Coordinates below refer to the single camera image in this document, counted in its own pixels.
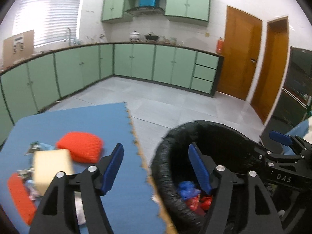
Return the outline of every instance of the black trash can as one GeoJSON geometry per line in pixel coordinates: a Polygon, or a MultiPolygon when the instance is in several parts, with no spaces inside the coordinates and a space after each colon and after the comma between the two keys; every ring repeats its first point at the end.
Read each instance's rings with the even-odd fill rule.
{"type": "MultiPolygon", "coordinates": [[[[255,142],[226,125],[194,121],[169,131],[157,148],[151,169],[158,192],[179,233],[198,233],[204,221],[204,217],[191,211],[177,193],[182,181],[193,181],[200,188],[188,158],[188,146],[192,142],[217,165],[224,165],[235,173],[246,174],[259,160],[248,151],[255,142]]],[[[239,190],[233,191],[229,228],[231,219],[235,221],[239,214],[241,194],[239,190]]]]}

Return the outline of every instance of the range hood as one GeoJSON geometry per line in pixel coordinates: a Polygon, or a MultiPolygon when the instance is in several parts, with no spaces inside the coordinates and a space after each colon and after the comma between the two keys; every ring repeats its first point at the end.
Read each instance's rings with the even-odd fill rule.
{"type": "Polygon", "coordinates": [[[134,7],[126,11],[133,16],[144,16],[144,15],[154,15],[154,14],[165,14],[165,11],[160,7],[155,6],[139,6],[134,7]]]}

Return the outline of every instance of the pot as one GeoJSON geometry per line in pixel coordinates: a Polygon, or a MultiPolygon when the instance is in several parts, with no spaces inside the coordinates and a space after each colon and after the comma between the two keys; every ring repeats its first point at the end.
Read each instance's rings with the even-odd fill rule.
{"type": "Polygon", "coordinates": [[[140,40],[141,34],[139,34],[137,31],[133,31],[130,33],[130,39],[131,40],[140,40]]]}
{"type": "Polygon", "coordinates": [[[147,40],[154,40],[154,41],[157,41],[159,39],[159,36],[155,35],[153,32],[145,35],[145,38],[147,40]]]}

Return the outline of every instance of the white blinds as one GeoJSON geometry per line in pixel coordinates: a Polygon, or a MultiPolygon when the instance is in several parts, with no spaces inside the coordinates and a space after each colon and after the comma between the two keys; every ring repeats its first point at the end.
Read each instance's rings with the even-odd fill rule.
{"type": "Polygon", "coordinates": [[[35,29],[34,46],[76,37],[80,0],[20,0],[13,35],[35,29]]]}

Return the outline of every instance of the green drawer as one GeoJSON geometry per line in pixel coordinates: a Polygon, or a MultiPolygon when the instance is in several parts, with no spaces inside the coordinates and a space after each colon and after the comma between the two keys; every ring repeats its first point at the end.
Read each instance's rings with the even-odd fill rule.
{"type": "Polygon", "coordinates": [[[198,52],[196,64],[203,65],[209,68],[217,68],[219,62],[219,57],[213,56],[211,54],[204,54],[198,52]]]}
{"type": "Polygon", "coordinates": [[[203,79],[193,77],[193,82],[192,82],[191,88],[193,90],[198,90],[198,91],[210,93],[212,86],[213,86],[213,83],[210,81],[206,81],[203,79]]]}
{"type": "Polygon", "coordinates": [[[196,65],[195,67],[195,73],[194,73],[195,77],[213,82],[215,75],[216,75],[216,70],[213,68],[207,68],[207,67],[203,67],[200,65],[196,65]]]}

